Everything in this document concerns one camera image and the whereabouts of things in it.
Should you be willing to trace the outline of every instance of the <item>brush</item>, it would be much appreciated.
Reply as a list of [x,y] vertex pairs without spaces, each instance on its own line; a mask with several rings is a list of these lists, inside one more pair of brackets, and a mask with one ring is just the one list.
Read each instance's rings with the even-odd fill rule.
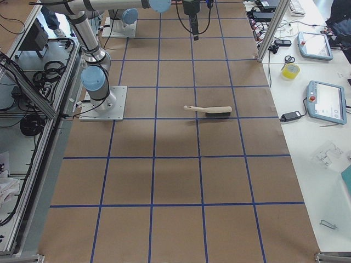
[[184,106],[186,111],[197,111],[197,112],[204,112],[206,117],[229,117],[232,109],[230,106],[226,107],[207,107],[207,108],[200,108],[194,106]]

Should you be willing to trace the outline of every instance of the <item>shoe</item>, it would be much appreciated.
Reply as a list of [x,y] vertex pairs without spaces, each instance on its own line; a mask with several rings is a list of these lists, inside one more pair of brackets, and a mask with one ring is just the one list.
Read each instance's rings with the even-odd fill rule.
[[63,30],[60,29],[60,28],[55,29],[55,30],[53,30],[53,31],[54,31],[54,33],[55,33],[55,35],[56,35],[57,37],[66,37],[65,33],[63,32]]

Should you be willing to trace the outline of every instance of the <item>jeans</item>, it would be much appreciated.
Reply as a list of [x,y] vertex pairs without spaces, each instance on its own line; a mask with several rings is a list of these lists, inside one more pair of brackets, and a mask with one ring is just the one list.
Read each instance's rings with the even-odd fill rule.
[[45,18],[46,24],[51,30],[59,28],[60,22],[57,19],[55,12],[50,11],[45,5],[43,5],[41,12]]

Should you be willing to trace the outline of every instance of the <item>light blue cap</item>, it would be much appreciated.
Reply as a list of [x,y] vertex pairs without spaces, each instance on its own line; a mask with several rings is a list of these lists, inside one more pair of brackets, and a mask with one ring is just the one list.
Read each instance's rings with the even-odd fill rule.
[[138,11],[135,8],[129,8],[123,12],[122,21],[127,25],[131,25],[138,19]]
[[90,92],[99,90],[105,83],[105,74],[100,67],[90,66],[83,70],[81,81]]
[[171,7],[171,0],[149,0],[149,4],[156,12],[164,13]]

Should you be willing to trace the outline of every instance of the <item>white keyboard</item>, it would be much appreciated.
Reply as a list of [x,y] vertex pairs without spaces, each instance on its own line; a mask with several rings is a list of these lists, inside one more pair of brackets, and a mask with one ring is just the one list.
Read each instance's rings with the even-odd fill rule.
[[305,16],[306,14],[298,0],[291,0],[288,9],[292,16]]

